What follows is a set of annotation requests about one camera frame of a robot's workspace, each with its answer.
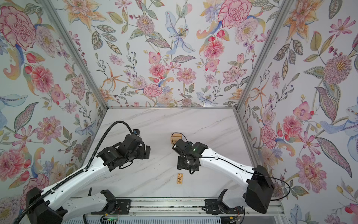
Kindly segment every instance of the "painted flower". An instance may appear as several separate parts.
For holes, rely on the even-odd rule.
[[[296,119],[294,115],[286,116],[284,118],[284,124],[282,125],[285,133],[289,137],[298,137],[302,132],[302,124],[299,119]]]
[[[323,180],[327,178],[326,172],[320,170],[322,168],[320,162],[315,164],[316,157],[313,154],[311,157],[303,155],[302,160],[297,158],[296,161],[296,166],[300,169],[298,182],[305,184],[307,190],[310,190],[312,185],[315,193],[319,193],[321,189],[327,190],[327,183]]]
[[[23,135],[20,135],[18,133],[14,134],[14,137],[17,139],[20,139],[20,140],[17,142],[13,142],[13,146],[21,144],[20,149],[22,149],[27,142],[31,142],[32,140],[29,139],[29,137],[32,135],[32,133],[34,133],[34,130],[33,131],[31,131],[31,130],[32,130],[32,125],[29,125],[27,127],[27,131],[25,130],[24,127],[21,128],[21,132]]]
[[[220,62],[219,59],[209,60],[205,65],[205,70],[206,71],[209,70],[209,71],[212,71],[212,72],[216,71],[216,68],[218,67],[219,62]]]
[[[48,93],[54,84],[52,72],[48,68],[45,69],[42,65],[32,70],[31,79],[35,88],[42,93]]]
[[[232,66],[229,71],[223,72],[224,81],[223,83],[231,83],[236,80],[238,80],[240,77],[245,75],[247,72],[247,69],[239,69],[236,66]]]
[[[45,187],[49,186],[50,182],[48,177],[45,174],[40,173],[37,178],[30,178],[29,183],[25,185],[23,193],[21,195],[21,209],[26,208],[26,194],[31,189],[37,187],[38,189],[42,190]]]
[[[161,60],[160,54],[149,52],[149,64],[159,63],[160,60]]]
[[[321,154],[321,152],[315,148],[315,147],[319,147],[320,145],[318,143],[312,143],[312,141],[315,139],[315,136],[311,135],[310,138],[308,138],[308,133],[304,132],[304,134],[305,134],[304,138],[301,135],[298,136],[300,137],[301,141],[305,143],[303,145],[303,148],[306,148],[308,146],[308,149],[310,150],[311,154],[313,154],[313,152],[315,152],[317,155]]]
[[[1,7],[0,32],[13,46],[17,44],[22,49],[31,48],[35,42],[35,27],[24,12],[12,6]]]
[[[121,8],[124,6],[124,8],[127,8],[127,5],[132,4],[131,1],[128,0],[117,0],[118,2],[115,2],[116,5],[118,5],[118,8]]]
[[[50,57],[54,57],[56,52],[56,41],[49,29],[38,26],[36,29],[36,44]]]
[[[229,100],[239,100],[242,94],[242,89],[236,88],[235,92],[232,93],[232,97]]]
[[[271,126],[274,122],[275,117],[276,112],[273,112],[271,109],[268,108],[262,114],[262,122],[267,126]]]
[[[182,106],[190,106],[192,104],[192,100],[190,98],[182,99]]]
[[[111,60],[111,62],[115,65],[115,64],[117,64],[117,65],[120,65],[120,66],[122,66],[122,64],[124,64],[124,61],[122,60],[122,59],[120,59],[120,58],[118,58],[116,55],[114,55],[114,54],[111,54],[110,55],[110,60]]]
[[[161,87],[158,86],[158,84],[154,84],[154,83],[147,85],[143,89],[143,93],[149,97],[159,96],[161,92],[162,92]]]
[[[139,17],[136,24],[138,29],[140,29],[144,34],[150,34],[154,31],[153,20],[147,15],[142,15]]]
[[[330,33],[335,33],[335,32],[338,32],[336,34],[336,37],[338,37],[340,35],[340,33],[342,32],[343,34],[346,34],[346,33],[352,33],[351,30],[347,29],[348,27],[352,26],[355,24],[355,20],[353,20],[352,22],[350,22],[349,24],[347,24],[350,20],[350,16],[348,16],[344,23],[342,24],[342,20],[341,19],[338,19],[338,26],[336,24],[332,24],[331,25],[331,28],[334,29],[334,30],[331,30],[329,31]]]
[[[265,125],[264,127],[262,127],[261,132],[261,139],[263,143],[265,143],[268,148],[275,147],[277,144],[275,141],[277,137],[275,130],[273,130],[270,126]]]
[[[10,224],[19,215],[20,196],[3,197],[0,199],[0,223]]]
[[[352,60],[347,55],[329,59],[323,70],[324,81],[327,84],[340,84],[346,80],[352,69],[351,62]]]
[[[224,52],[223,43],[219,40],[211,41],[204,51],[204,55],[208,59],[216,59]]]
[[[251,10],[248,0],[226,0],[220,8],[218,21],[222,21],[222,27],[235,27],[246,20]]]
[[[177,72],[176,74],[176,79],[181,82],[183,81],[183,83],[189,85],[190,83],[193,82],[193,80],[196,79],[196,72],[194,72],[191,68],[184,68],[183,69],[179,69],[179,72]]]
[[[21,149],[10,148],[3,151],[0,156],[0,179],[6,181],[7,178],[14,178],[22,170],[25,156]]]
[[[290,39],[295,33],[308,40],[308,24],[317,21],[316,10],[321,6],[321,0],[297,0],[296,8],[290,12],[283,26],[290,27]]]
[[[76,112],[77,104],[75,103],[65,103],[65,110],[67,113],[72,114],[72,112]]]
[[[147,82],[143,76],[139,76],[133,79],[133,87],[139,90],[144,89],[147,86]]]
[[[78,77],[72,78],[71,82],[73,86],[71,92],[74,95],[77,95],[79,100],[82,100],[84,96],[84,80],[82,74]]]
[[[59,126],[61,122],[55,118],[55,116],[51,116],[50,119],[43,118],[43,123],[39,122],[38,125],[40,128],[35,128],[34,132],[37,133],[37,138],[39,140],[43,139],[43,144],[50,144],[51,139],[55,139],[57,137],[61,137],[62,127]]]
[[[276,157],[275,154],[271,151],[271,149],[267,147],[263,147],[261,150],[263,162],[267,165],[274,166]]]
[[[155,63],[150,67],[149,72],[155,77],[160,77],[164,74],[165,67],[160,63]]]
[[[243,21],[239,26],[236,27],[235,41],[237,44],[243,42],[252,37],[258,27],[258,21],[254,18],[249,18]]]
[[[296,109],[293,110],[293,114],[300,120],[309,120],[312,118],[312,115],[310,114],[310,106],[307,101],[296,107]]]
[[[108,21],[101,13],[96,10],[101,4],[93,0],[63,0],[66,5],[64,9],[68,11],[68,21],[73,23],[80,20],[91,31],[93,21]]]
[[[66,167],[57,163],[50,173],[50,184],[57,183],[66,177]]]
[[[173,99],[173,95],[171,93],[164,93],[158,96],[158,102],[161,104],[167,104]]]

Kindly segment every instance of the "black cable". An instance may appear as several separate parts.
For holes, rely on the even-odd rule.
[[[95,148],[95,150],[94,150],[94,152],[93,152],[91,158],[89,159],[88,164],[86,165],[86,167],[85,167],[84,169],[88,170],[88,168],[90,167],[90,165],[91,165],[93,159],[95,158],[95,156],[96,156],[96,154],[97,154],[98,149],[100,148],[100,146],[101,146],[103,140],[105,139],[106,135],[107,135],[108,132],[113,128],[113,126],[116,125],[116,124],[118,124],[118,123],[124,124],[124,125],[128,128],[129,132],[130,132],[131,134],[133,133],[132,130],[131,130],[131,128],[129,127],[129,125],[128,125],[126,122],[124,122],[124,121],[119,120],[119,121],[116,121],[116,122],[114,122],[113,124],[111,124],[111,125],[108,127],[108,129],[105,131],[105,133],[103,134],[103,136],[102,136],[102,138],[100,139],[100,141],[98,142],[98,144],[97,144],[97,146],[96,146],[96,148]],[[70,179],[72,179],[73,177],[77,176],[78,174],[80,174],[80,173],[82,173],[82,172],[84,172],[83,169],[82,169],[82,170],[79,170],[79,171],[77,171],[77,172],[75,172],[75,173],[73,173],[73,174],[71,174],[70,176],[68,176],[68,177],[66,177],[64,180],[62,180],[60,183],[56,184],[52,189],[46,191],[43,195],[41,195],[41,196],[38,197],[36,200],[34,200],[34,201],[29,205],[29,207],[25,208],[25,209],[23,210],[23,212],[15,219],[14,224],[19,224],[20,221],[22,220],[22,218],[23,218],[34,206],[36,206],[39,201],[41,201],[41,200],[44,199],[47,195],[49,195],[49,194],[52,193],[52,190],[55,191],[55,190],[58,189],[61,185],[63,185],[64,183],[66,183],[67,181],[69,181]]]

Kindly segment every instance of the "blue flower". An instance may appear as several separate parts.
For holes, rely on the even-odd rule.
[[[79,135],[84,135],[84,134],[87,135],[88,133],[90,135],[95,135],[94,129],[96,126],[96,120],[91,125],[89,125],[87,120],[83,120],[83,122],[84,122],[83,128],[78,127],[74,132]]]

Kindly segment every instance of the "pink peony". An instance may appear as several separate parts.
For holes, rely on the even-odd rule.
[[[21,195],[21,209],[25,209],[26,207],[26,194],[31,189],[37,187],[42,190],[50,184],[48,177],[45,174],[40,173],[37,178],[30,178],[30,181],[27,185],[25,185],[23,193]]]
[[[300,120],[309,120],[312,118],[312,115],[310,114],[310,106],[307,101],[296,107],[296,109],[293,110],[293,114]]]
[[[25,156],[21,150],[11,148],[9,151],[4,151],[0,156],[1,181],[14,178],[22,170],[24,162]]]
[[[160,63],[155,63],[150,67],[149,72],[155,77],[160,77],[164,74],[165,67]]]
[[[351,62],[352,60],[347,55],[329,59],[323,70],[324,81],[327,84],[340,84],[346,80],[352,70]]]
[[[154,52],[149,52],[149,63],[150,64],[159,63],[160,60],[161,60],[160,54],[156,54]]]
[[[61,122],[55,118],[55,116],[51,116],[50,119],[44,118],[43,122],[39,122],[38,125],[41,128],[36,128],[34,130],[37,133],[37,138],[39,140],[43,140],[44,144],[50,144],[52,138],[57,138],[61,136],[62,127],[59,126]]]
[[[34,45],[36,33],[34,25],[28,15],[12,6],[1,7],[0,32],[13,47],[17,44],[27,50]]]
[[[58,84],[55,84],[55,87],[52,87],[52,89],[51,89],[51,97],[52,97],[52,100],[57,105],[60,104],[59,101],[62,101],[64,99],[66,99],[65,95],[63,94],[63,92],[61,90],[61,87]]]
[[[158,84],[149,84],[144,87],[143,92],[146,96],[149,97],[156,97],[159,96],[162,92],[161,87],[158,87]]]
[[[289,137],[298,137],[302,132],[302,124],[300,120],[296,119],[294,115],[286,116],[284,118],[283,128]]]
[[[222,21],[222,27],[235,27],[246,20],[251,10],[248,0],[226,0],[220,8],[218,21]]]
[[[262,127],[261,129],[261,139],[263,141],[263,143],[266,144],[266,146],[268,148],[273,148],[276,146],[276,134],[275,134],[275,130],[273,130],[270,126],[265,125],[264,127]]]
[[[314,163],[316,157],[311,154],[311,157],[308,155],[303,155],[302,160],[299,158],[296,159],[296,166],[300,169],[298,172],[298,182],[305,184],[307,190],[310,190],[312,185],[312,190],[315,193],[319,193],[321,189],[327,190],[327,183],[323,180],[326,179],[326,172],[320,170],[322,168],[321,163]]]
[[[77,95],[79,100],[82,100],[84,96],[84,80],[82,74],[80,74],[78,78],[71,79],[71,82],[73,86],[71,92]]]
[[[42,65],[32,70],[31,79],[35,88],[42,93],[48,93],[54,84],[52,72],[48,68],[45,69]]]
[[[212,41],[205,47],[204,55],[208,59],[218,58],[224,52],[224,48],[221,41]]]
[[[179,69],[179,72],[177,72],[177,77],[176,79],[181,82],[183,81],[183,83],[189,85],[190,83],[193,83],[196,79],[196,72],[194,72],[191,68],[187,69],[187,68],[184,68],[183,69]]]
[[[215,60],[212,59],[212,60],[208,61],[205,65],[205,70],[206,71],[209,70],[212,72],[216,71],[216,68],[218,67],[219,62],[220,62],[219,59],[215,59]]]

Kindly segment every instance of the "orange lily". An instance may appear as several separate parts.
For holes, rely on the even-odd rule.
[[[124,83],[128,83],[128,82],[125,82],[125,81],[122,81],[122,80],[118,79],[118,77],[121,77],[122,75],[113,76],[113,72],[112,72],[112,69],[111,69],[110,65],[108,65],[108,67],[110,68],[110,71],[111,71],[111,77],[103,81],[102,87],[105,85],[106,82],[107,82],[107,84],[112,83],[112,85],[114,86],[112,92],[114,92],[114,89],[116,88],[116,81],[120,81],[120,82],[124,82]]]

